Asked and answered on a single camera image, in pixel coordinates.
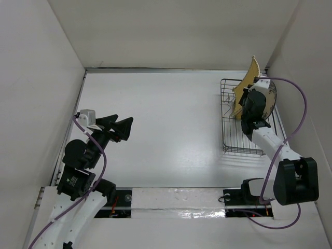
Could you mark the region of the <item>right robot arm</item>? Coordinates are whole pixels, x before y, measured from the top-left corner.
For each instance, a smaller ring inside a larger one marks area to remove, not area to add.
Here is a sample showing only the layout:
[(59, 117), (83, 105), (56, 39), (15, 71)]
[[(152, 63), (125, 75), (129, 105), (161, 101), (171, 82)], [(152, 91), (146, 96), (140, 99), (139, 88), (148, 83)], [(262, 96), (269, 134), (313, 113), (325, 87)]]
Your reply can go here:
[(280, 205), (316, 201), (319, 198), (317, 163), (311, 157), (303, 157), (283, 142), (262, 117), (266, 106), (263, 93), (249, 89), (243, 91), (241, 128), (248, 139), (263, 150), (276, 167), (274, 180), (269, 174), (263, 180), (260, 203), (276, 200)]

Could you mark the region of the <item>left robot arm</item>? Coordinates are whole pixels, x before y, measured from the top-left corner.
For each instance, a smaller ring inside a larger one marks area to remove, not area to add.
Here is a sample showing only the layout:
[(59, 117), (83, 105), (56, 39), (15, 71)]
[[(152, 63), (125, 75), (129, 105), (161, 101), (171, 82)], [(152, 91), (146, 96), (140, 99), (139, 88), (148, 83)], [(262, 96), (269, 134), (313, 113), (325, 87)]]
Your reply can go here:
[(117, 202), (116, 185), (103, 178), (105, 148), (109, 142), (127, 141), (133, 121), (133, 117), (118, 120), (116, 114), (96, 118), (91, 109), (73, 116), (73, 123), (88, 139), (75, 139), (65, 146), (52, 212), (29, 248), (77, 248), (98, 211)]

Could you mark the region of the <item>square bamboo tray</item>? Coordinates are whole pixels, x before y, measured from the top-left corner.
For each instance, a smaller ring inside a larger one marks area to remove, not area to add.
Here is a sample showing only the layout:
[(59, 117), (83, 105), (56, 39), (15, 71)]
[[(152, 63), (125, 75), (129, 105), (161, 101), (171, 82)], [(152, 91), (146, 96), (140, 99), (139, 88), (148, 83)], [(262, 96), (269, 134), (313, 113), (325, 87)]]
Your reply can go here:
[(244, 76), (242, 81), (233, 89), (235, 98), (234, 98), (234, 109), (233, 109), (231, 116), (233, 118), (235, 118), (236, 120), (241, 119), (242, 106), (240, 105), (240, 99), (244, 92), (243, 91), (244, 88), (247, 88), (248, 85), (252, 85), (254, 82), (254, 78), (259, 77), (259, 76), (260, 76), (259, 64), (256, 60), (256, 57), (252, 56), (251, 64), (250, 64), (250, 67), (249, 67), (246, 75)]

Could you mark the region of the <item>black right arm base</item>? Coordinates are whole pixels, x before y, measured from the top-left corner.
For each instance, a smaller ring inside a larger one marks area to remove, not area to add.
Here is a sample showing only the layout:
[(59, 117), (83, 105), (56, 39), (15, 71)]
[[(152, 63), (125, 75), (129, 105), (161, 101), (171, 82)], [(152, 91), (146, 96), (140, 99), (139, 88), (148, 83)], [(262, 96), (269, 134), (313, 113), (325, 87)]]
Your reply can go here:
[(218, 201), (226, 206), (258, 206), (259, 197), (250, 192), (249, 183), (258, 178), (245, 179), (239, 189), (224, 189)]

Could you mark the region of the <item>blue white floral plate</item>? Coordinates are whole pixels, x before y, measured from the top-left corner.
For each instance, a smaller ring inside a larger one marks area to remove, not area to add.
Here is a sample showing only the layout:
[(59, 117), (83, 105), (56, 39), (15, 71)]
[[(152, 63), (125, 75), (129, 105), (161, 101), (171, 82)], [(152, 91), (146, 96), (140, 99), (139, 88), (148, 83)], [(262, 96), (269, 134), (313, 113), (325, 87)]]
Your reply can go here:
[(263, 94), (266, 98), (266, 105), (264, 113), (262, 115), (264, 120), (267, 120), (268, 117), (272, 114), (277, 97), (277, 89), (273, 81), (265, 80), (265, 88), (263, 89)]

